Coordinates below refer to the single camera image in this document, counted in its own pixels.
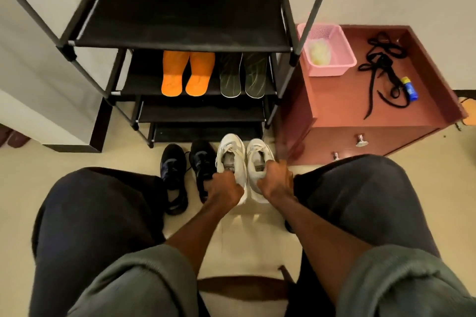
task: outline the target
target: black trousers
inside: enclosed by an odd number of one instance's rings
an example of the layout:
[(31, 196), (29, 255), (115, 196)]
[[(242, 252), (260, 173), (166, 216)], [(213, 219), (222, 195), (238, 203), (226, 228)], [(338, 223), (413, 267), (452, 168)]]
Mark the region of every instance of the black trousers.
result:
[[(371, 244), (393, 243), (438, 255), (415, 191), (389, 159), (348, 158), (296, 176), (295, 195), (321, 217)], [(61, 178), (35, 221), (30, 316), (65, 316), (113, 261), (163, 243), (166, 203), (165, 187), (155, 176), (86, 168)], [(322, 315), (335, 314), (303, 254), (287, 315), (315, 315), (317, 308)], [(199, 310), (201, 317), (208, 315), (200, 297)]]

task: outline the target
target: white shoe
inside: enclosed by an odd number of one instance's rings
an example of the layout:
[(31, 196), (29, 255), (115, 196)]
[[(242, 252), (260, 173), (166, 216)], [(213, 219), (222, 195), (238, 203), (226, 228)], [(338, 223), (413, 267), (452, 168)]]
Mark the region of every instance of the white shoe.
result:
[(245, 192), (238, 202), (238, 206), (245, 203), (248, 196), (245, 150), (245, 145), (238, 135), (227, 134), (220, 142), (215, 161), (218, 173), (231, 170), (235, 174), (236, 182), (243, 187)]
[(248, 167), (248, 184), (251, 197), (258, 203), (269, 203), (261, 194), (256, 182), (265, 178), (265, 166), (268, 160), (274, 160), (273, 152), (269, 146), (260, 139), (253, 139), (246, 149)]

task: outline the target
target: wooden drawer cabinet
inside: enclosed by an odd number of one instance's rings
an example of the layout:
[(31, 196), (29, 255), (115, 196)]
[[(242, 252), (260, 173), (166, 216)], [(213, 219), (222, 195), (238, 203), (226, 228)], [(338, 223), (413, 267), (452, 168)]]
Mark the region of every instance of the wooden drawer cabinet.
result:
[[(340, 77), (307, 77), (298, 66), (274, 124), (277, 157), (292, 165), (327, 164), (359, 154), (388, 155), (465, 116), (461, 105), (409, 27), (343, 26), (357, 66)], [(385, 30), (408, 50), (393, 68), (408, 76), (419, 99), (405, 109), (385, 104), (391, 84), (377, 78), (374, 108), (366, 120), (371, 72), (358, 72), (370, 50), (367, 39)], [(405, 102), (403, 93), (396, 103)]]

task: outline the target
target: person's left hand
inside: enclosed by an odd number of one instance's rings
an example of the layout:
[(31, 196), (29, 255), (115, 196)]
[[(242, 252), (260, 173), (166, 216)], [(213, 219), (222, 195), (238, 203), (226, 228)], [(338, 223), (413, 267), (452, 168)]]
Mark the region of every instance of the person's left hand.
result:
[(236, 206), (244, 194), (235, 180), (233, 172), (226, 170), (223, 173), (215, 173), (208, 188), (207, 204), (216, 204), (224, 208), (228, 213)]

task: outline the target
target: hand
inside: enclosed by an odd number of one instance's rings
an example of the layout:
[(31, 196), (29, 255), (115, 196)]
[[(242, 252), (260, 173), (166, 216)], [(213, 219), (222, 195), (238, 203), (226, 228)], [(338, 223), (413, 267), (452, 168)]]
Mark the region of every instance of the hand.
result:
[(226, 214), (238, 204), (244, 192), (233, 172), (215, 173), (208, 186), (207, 204), (220, 206)]
[(288, 170), (285, 160), (279, 163), (268, 160), (265, 171), (265, 178), (258, 180), (256, 185), (272, 205), (283, 198), (294, 198), (293, 173)]

